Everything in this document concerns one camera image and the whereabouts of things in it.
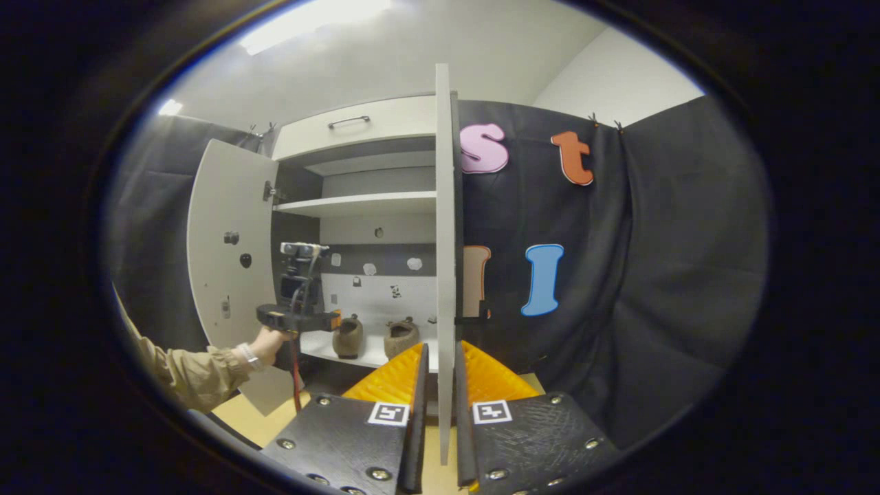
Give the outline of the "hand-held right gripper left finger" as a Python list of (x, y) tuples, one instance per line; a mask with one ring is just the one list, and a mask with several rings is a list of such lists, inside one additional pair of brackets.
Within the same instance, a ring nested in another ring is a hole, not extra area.
[(351, 495), (422, 495), (429, 372), (418, 342), (343, 395), (312, 395), (261, 453)]

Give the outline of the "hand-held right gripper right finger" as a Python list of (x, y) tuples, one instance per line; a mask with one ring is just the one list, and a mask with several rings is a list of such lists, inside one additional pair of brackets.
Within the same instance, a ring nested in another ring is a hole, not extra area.
[(539, 391), (464, 340), (455, 389), (465, 495), (562, 495), (623, 457), (570, 395)]

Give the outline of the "brown fuzzy slipper shoe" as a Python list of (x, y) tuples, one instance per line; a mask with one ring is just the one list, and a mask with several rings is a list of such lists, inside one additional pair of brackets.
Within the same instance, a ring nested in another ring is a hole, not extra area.
[(341, 360), (354, 360), (360, 355), (364, 344), (364, 325), (358, 315), (342, 318), (339, 325), (333, 330), (333, 352)]
[(406, 316), (397, 322), (388, 322), (386, 328), (383, 343), (387, 360), (392, 360), (421, 341), (420, 329), (412, 316)]

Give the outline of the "grey cabinet door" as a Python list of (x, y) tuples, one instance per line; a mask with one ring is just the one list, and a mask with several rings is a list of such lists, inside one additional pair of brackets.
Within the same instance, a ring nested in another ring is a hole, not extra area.
[(276, 303), (271, 244), (273, 203), (266, 185), (276, 161), (211, 139), (192, 185), (186, 262), (208, 342), (232, 348), (260, 330), (258, 306)]
[(436, 65), (437, 435), (439, 460), (454, 463), (454, 364), (460, 316), (460, 144), (450, 66)]

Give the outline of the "grey shoe cabinet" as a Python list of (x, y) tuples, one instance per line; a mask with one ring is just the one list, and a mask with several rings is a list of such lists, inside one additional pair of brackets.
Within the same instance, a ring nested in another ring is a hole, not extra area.
[(412, 316), (437, 356), (436, 135), (345, 145), (276, 161), (271, 244), (276, 300), (286, 258), (280, 243), (328, 245), (319, 260), (320, 309), (357, 314), (358, 358), (333, 352), (333, 332), (299, 338), (298, 376), (308, 391), (340, 393), (386, 364), (388, 322)]

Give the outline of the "grey cabinet drawer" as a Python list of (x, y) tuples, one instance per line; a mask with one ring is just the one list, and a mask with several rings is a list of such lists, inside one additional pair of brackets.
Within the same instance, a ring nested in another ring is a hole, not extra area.
[(352, 104), (282, 126), (272, 159), (282, 161), (345, 145), (431, 137), (437, 129), (434, 95)]

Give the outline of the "black backdrop cloth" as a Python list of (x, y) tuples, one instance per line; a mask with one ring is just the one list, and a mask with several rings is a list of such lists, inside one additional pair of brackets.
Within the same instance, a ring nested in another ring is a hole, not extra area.
[[(458, 119), (456, 340), (569, 393), (620, 447), (695, 405), (745, 341), (768, 264), (758, 159), (716, 103), (695, 98), (621, 131), (459, 98)], [(273, 160), (254, 135), (155, 117), (102, 206), (114, 288), (166, 347), (212, 346), (186, 256), (211, 139)]]

